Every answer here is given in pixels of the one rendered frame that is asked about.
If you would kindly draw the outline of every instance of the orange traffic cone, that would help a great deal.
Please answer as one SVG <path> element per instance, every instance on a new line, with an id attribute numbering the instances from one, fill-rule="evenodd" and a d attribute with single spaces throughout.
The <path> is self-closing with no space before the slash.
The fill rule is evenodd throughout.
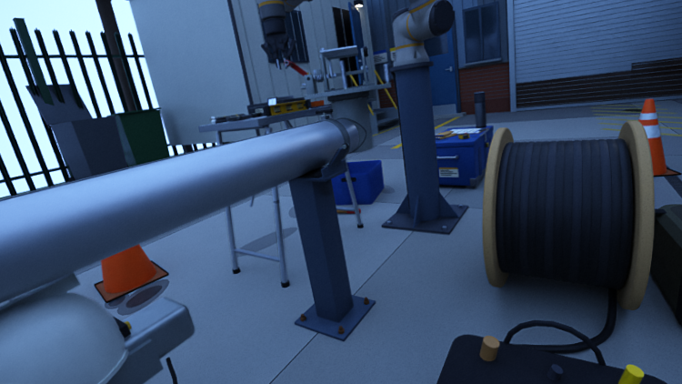
<path id="1" fill-rule="evenodd" d="M 679 175 L 678 172 L 667 169 L 666 157 L 663 155 L 663 142 L 661 141 L 661 129 L 658 127 L 658 113 L 653 98 L 644 102 L 642 113 L 639 114 L 639 122 L 647 131 L 649 148 L 651 149 L 651 161 L 654 164 L 654 176 Z"/>
<path id="2" fill-rule="evenodd" d="M 139 245 L 102 260 L 102 277 L 108 293 L 140 288 L 155 275 L 154 264 Z"/>

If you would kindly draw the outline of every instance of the blue plastic bin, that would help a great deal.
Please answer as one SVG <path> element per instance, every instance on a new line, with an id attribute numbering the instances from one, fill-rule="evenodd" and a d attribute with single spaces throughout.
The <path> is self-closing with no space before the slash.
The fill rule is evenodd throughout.
<path id="1" fill-rule="evenodd" d="M 381 160 L 356 161 L 348 163 L 350 176 L 353 178 L 353 188 L 356 192 L 357 204 L 372 204 L 381 191 L 384 190 L 384 174 L 381 171 Z M 332 179 L 334 199 L 339 206 L 353 204 L 348 192 L 346 175 L 339 175 Z"/>
<path id="2" fill-rule="evenodd" d="M 456 129 L 476 129 L 475 126 Z M 438 181 L 441 186 L 477 187 L 486 172 L 493 126 L 482 128 L 467 139 L 457 136 L 436 139 Z"/>

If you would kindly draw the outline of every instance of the blue box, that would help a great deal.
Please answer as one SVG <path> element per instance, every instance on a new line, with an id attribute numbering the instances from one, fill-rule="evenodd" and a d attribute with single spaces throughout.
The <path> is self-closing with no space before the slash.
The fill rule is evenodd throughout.
<path id="1" fill-rule="evenodd" d="M 348 169 L 353 178 L 353 189 L 356 192 L 357 204 L 374 203 L 376 197 L 384 190 L 381 160 L 348 163 Z M 339 206 L 353 204 L 350 199 L 350 192 L 348 192 L 346 175 L 334 177 L 332 187 L 334 187 L 334 199 Z"/>
<path id="2" fill-rule="evenodd" d="M 438 181 L 441 186 L 477 187 L 486 171 L 487 153 L 493 139 L 493 126 L 455 129 L 480 129 L 469 138 L 452 136 L 436 139 Z"/>

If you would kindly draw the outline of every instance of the white stripe on cone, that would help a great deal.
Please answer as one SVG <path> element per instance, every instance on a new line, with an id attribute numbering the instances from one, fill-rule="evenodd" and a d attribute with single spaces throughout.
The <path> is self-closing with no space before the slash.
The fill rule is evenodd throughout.
<path id="1" fill-rule="evenodd" d="M 654 120 L 654 119 L 658 119 L 658 113 L 654 112 L 653 114 L 639 114 L 639 119 L 640 119 L 640 120 Z"/>
<path id="2" fill-rule="evenodd" d="M 661 137 L 661 130 L 658 128 L 658 124 L 655 126 L 643 126 L 644 130 L 647 131 L 647 138 L 657 138 Z"/>

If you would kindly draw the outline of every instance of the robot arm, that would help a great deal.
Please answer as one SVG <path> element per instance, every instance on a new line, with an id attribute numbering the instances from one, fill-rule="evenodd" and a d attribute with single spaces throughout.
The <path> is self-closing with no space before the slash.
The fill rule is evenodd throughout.
<path id="1" fill-rule="evenodd" d="M 394 66 L 428 62 L 424 41 L 446 33 L 454 22 L 455 12 L 447 0 L 410 0 L 410 7 L 393 20 Z"/>
<path id="2" fill-rule="evenodd" d="M 268 60 L 275 60 L 277 68 L 285 59 L 291 59 L 296 41 L 286 34 L 286 14 L 293 11 L 304 1 L 311 0 L 256 0 L 263 34 L 266 42 L 261 45 Z"/>

